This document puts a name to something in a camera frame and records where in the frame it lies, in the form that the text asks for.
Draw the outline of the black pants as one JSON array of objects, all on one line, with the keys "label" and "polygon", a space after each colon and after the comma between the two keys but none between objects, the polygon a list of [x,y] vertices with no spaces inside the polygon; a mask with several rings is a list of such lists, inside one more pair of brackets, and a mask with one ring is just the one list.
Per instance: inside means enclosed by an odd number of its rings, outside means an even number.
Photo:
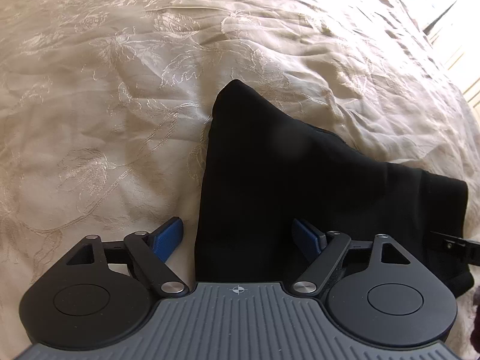
[{"label": "black pants", "polygon": [[462,236],[467,201],[464,181],[368,158],[232,80],[212,109],[195,277],[289,284],[308,267],[298,224],[310,224],[388,234],[460,296],[473,287],[465,254],[431,233]]}]

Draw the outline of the beige embroidered bedspread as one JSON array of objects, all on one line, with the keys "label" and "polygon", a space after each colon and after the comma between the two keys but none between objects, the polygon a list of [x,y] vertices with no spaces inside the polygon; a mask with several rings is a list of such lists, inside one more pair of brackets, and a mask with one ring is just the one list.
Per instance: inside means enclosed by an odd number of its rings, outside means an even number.
[{"label": "beige embroidered bedspread", "polygon": [[26,290],[83,236],[181,217],[194,278],[212,105],[233,79],[371,158],[469,186],[479,125],[404,0],[1,0],[1,357]]}]

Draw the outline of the cream white wardrobe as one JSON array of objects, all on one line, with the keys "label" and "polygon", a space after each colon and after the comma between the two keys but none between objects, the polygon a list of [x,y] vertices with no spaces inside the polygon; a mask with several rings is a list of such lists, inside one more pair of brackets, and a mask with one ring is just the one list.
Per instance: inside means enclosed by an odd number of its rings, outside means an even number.
[{"label": "cream white wardrobe", "polygon": [[437,60],[479,114],[479,39],[475,31],[445,28],[430,35]]}]

